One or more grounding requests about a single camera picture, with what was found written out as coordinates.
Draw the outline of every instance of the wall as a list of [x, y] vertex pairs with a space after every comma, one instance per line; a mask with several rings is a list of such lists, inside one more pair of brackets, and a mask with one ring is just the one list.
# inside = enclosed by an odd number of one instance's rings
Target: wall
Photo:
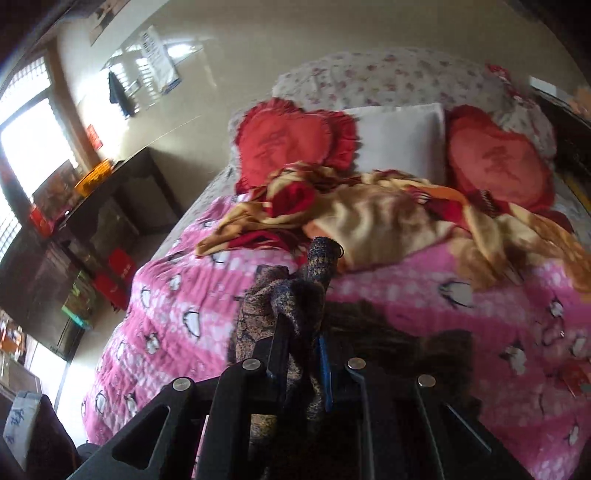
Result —
[[[102, 37], [137, 36], [115, 21]], [[170, 0], [141, 27], [150, 24], [166, 41], [201, 49], [178, 65], [181, 84], [127, 122], [108, 119], [104, 111], [99, 115], [107, 100], [98, 93], [87, 95], [78, 109], [85, 124], [100, 124], [109, 156], [125, 158], [150, 144], [185, 206], [228, 160], [231, 113], [266, 98], [280, 73], [325, 54], [429, 46], [500, 64], [517, 77], [533, 75], [567, 91], [583, 83], [555, 36], [501, 0]], [[79, 98], [80, 78], [100, 68], [108, 48], [100, 47], [100, 61], [94, 58], [94, 47], [92, 55], [82, 58], [88, 49], [71, 45], [81, 39], [70, 28], [59, 42], [70, 87]], [[109, 45], [113, 50], [117, 46], [115, 40]]]
[[94, 45], [90, 45], [85, 20], [65, 21], [58, 33], [58, 49], [64, 59], [64, 74], [74, 103], [89, 92], [92, 77], [103, 67], [142, 22], [168, 0], [131, 0], [107, 26]]

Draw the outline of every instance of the red sign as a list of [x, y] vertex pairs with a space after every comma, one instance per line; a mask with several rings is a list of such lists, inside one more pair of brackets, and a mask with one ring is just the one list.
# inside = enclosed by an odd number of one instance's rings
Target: red sign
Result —
[[93, 127], [92, 124], [86, 127], [86, 135], [88, 135], [88, 139], [92, 144], [92, 148], [94, 148], [95, 150], [98, 150], [100, 147], [103, 146], [103, 142], [100, 141], [99, 136], [96, 134], [95, 127]]

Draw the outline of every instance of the white pillow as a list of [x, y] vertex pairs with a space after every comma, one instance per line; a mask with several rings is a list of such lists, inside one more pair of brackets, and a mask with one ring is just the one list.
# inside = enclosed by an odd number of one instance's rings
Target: white pillow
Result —
[[445, 115], [440, 103], [343, 112], [356, 119], [356, 171], [401, 170], [445, 185]]

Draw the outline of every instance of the pink quilt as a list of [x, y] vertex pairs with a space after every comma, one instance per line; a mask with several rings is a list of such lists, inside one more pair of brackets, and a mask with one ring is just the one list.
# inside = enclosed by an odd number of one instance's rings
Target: pink quilt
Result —
[[[108, 441], [176, 377], [219, 375], [238, 301], [257, 266], [295, 270], [291, 255], [279, 250], [195, 257], [195, 244], [238, 200], [218, 198], [166, 257], [138, 271], [125, 320], [82, 404], [91, 442]], [[456, 277], [443, 244], [397, 265], [337, 277], [328, 299], [369, 300], [413, 335], [473, 332], [472, 393], [483, 401], [481, 422], [537, 479], [569, 477], [591, 432], [591, 404], [556, 387], [556, 372], [564, 361], [588, 355], [591, 305], [580, 302], [561, 266], [548, 262], [522, 286], [474, 293]]]

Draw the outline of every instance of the window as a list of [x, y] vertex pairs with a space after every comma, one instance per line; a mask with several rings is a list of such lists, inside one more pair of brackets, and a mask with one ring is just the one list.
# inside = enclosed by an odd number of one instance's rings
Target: window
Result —
[[[65, 161], [78, 166], [51, 103], [43, 57], [17, 72], [0, 98], [0, 149], [29, 199]], [[0, 260], [20, 228], [0, 191]]]

